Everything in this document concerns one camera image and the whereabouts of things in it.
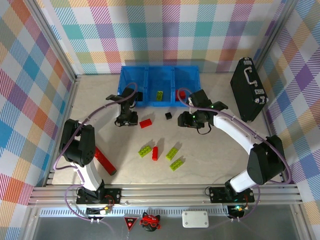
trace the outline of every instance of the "red long lego plate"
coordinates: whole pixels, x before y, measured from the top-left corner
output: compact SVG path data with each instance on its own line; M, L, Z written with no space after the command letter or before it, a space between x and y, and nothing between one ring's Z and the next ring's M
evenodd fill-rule
M152 149L152 160L153 161L157 161L158 160L158 147L157 146L155 146Z
M97 147L95 147L94 157L104 167L104 169L108 172L108 174L110 174L110 176L114 175L117 172L116 168L112 165L111 162L109 162L109 160Z
M144 129L144 128L152 125L152 121L151 121L150 118L149 118L149 119L147 119L147 120L144 120L144 121L139 122L139 124L140 124L140 127L141 127L142 129Z

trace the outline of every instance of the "black briefcase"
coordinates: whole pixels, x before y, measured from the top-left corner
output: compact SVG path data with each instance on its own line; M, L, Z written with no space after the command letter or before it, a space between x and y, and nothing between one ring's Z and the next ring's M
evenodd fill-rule
M250 57L239 60L230 84L241 119L252 122L269 99Z

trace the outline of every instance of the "plaid wall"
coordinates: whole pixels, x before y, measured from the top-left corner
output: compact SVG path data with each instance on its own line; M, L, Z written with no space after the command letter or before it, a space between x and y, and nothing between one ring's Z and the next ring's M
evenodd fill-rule
M18 238L42 183L71 80L23 0L0 0L0 239Z
M202 72L233 71L240 57L255 55L285 1L38 3L77 73L118 74L122 65L198 65Z
M267 116L320 239L320 0L300 0L259 73Z

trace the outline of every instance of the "yellow lego brick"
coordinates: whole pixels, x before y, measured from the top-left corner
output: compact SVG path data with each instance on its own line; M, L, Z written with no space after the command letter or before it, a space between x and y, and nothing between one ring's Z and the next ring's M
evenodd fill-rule
M150 153L152 151L150 146L145 146L144 148L142 148L138 153L139 155L143 158L145 155L147 155L148 153Z
M180 160L180 158L176 161L174 161L171 165L170 168L172 169L172 171L177 170L177 168L179 168L182 164L184 164L183 161Z
M176 149L175 147L171 148L171 150L168 152L168 154L165 156L168 160L172 160L174 158L174 156L177 154L178 149Z
M157 101L162 101L162 96L163 96L164 92L163 91L158 91L156 93L156 100Z

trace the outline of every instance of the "metal rail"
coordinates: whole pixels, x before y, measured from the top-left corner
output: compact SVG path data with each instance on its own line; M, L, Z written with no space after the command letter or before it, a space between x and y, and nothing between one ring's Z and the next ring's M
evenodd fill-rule
M205 184L141 184L141 185L106 185L106 188L120 188L121 201L118 207L194 207L194 206L221 206L221 203L210 203L210 198L205 195L205 188L223 187L224 185ZM55 185L35 187L29 200L29 207L64 207L65 192L68 185ZM259 204L302 204L299 190L295 184L277 185L265 184L260 187L261 196ZM67 193L67 200L75 204L76 188Z

